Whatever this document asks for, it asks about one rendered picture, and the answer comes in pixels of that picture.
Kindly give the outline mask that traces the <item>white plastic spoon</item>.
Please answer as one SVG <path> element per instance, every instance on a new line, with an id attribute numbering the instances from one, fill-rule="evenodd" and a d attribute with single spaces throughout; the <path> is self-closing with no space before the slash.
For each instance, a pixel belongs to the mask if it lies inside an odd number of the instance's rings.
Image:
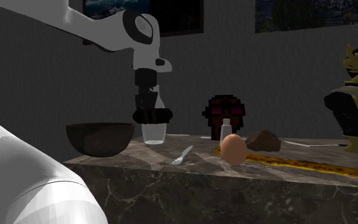
<path id="1" fill-rule="evenodd" d="M 191 151 L 191 149 L 193 148 L 193 146 L 189 146 L 187 147 L 182 153 L 181 155 L 176 158 L 174 161 L 172 161 L 170 164 L 171 165 L 180 165 L 182 163 L 182 161 L 184 160 L 184 157 L 188 154 L 188 152 Z"/>

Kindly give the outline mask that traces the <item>dark framed wall picture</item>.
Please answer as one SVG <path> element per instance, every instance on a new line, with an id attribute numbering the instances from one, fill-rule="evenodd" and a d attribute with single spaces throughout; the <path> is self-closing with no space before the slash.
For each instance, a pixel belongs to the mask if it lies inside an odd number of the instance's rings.
<path id="1" fill-rule="evenodd" d="M 103 19 L 123 10 L 154 16 L 160 36 L 200 34 L 204 31 L 204 0 L 83 0 L 83 14 Z"/>

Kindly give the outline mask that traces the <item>brown rock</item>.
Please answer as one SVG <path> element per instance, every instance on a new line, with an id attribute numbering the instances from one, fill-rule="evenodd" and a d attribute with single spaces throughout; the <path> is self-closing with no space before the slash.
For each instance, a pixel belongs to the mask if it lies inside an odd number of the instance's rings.
<path id="1" fill-rule="evenodd" d="M 245 143 L 252 151 L 274 152 L 281 149 L 281 140 L 269 130 L 259 130 L 252 133 Z"/>

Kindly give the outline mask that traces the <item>clear glass bottle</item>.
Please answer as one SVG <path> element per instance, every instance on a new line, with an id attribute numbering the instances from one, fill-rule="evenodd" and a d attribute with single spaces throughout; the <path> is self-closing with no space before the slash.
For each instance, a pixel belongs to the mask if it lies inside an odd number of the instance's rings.
<path id="1" fill-rule="evenodd" d="M 165 105 L 160 97 L 160 86 L 153 88 L 153 92 L 157 93 L 155 108 L 165 108 Z M 142 124 L 142 137 L 145 144 L 162 144 L 165 141 L 165 134 L 167 130 L 166 123 L 159 124 Z"/>

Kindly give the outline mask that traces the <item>thin white knife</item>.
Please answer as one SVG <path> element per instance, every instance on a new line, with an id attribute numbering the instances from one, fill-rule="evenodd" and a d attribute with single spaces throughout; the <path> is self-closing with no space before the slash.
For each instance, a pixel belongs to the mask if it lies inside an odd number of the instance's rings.
<path id="1" fill-rule="evenodd" d="M 295 142 L 291 142 L 291 141 L 284 141 L 287 144 L 292 144 L 292 145 L 296 145 L 296 146 L 302 146 L 302 147 L 323 147 L 323 146 L 341 146 L 341 147 L 346 147 L 348 146 L 347 144 L 301 144 L 301 143 L 295 143 Z"/>

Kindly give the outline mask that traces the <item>small white bottle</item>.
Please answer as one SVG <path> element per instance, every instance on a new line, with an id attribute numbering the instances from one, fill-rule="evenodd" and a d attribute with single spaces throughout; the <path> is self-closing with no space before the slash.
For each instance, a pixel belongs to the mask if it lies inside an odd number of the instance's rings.
<path id="1" fill-rule="evenodd" d="M 229 118 L 224 118 L 223 119 L 223 124 L 221 126 L 221 134 L 220 134 L 219 145 L 221 145 L 222 142 L 224 141 L 225 137 L 227 137 L 230 134 L 232 134 L 231 121 L 230 121 Z"/>

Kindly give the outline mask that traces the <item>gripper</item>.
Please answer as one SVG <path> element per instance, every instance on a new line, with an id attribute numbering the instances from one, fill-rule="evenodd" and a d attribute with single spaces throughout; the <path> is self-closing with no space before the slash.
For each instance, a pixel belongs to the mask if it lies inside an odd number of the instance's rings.
<path id="1" fill-rule="evenodd" d="M 132 115 L 133 120 L 139 124 L 169 123 L 173 117 L 173 112 L 169 108 L 153 109 L 158 95 L 153 91 L 157 85 L 157 72 L 153 69 L 136 69 L 135 85 L 139 91 L 135 96 L 137 109 Z"/>

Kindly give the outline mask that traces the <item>frameless wall painting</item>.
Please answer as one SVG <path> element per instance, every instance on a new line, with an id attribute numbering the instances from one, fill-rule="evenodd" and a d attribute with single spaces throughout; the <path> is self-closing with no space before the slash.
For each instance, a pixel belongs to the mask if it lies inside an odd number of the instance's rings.
<path id="1" fill-rule="evenodd" d="M 358 0 L 254 0 L 255 33 L 358 25 Z"/>

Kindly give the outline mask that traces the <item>brown egg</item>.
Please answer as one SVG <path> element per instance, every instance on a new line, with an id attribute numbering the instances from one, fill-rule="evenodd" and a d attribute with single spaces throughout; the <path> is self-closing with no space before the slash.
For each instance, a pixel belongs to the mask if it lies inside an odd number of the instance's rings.
<path id="1" fill-rule="evenodd" d="M 230 165 L 240 165 L 247 158 L 247 145 L 236 134 L 230 134 L 221 143 L 221 156 Z"/>

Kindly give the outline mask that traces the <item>dark brown bowl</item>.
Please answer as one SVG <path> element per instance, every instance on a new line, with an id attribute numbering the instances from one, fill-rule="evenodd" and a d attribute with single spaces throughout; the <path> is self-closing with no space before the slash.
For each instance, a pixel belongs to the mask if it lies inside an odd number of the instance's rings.
<path id="1" fill-rule="evenodd" d="M 90 157 L 113 157 L 124 151 L 134 135 L 132 123 L 77 123 L 66 125 L 71 146 Z"/>

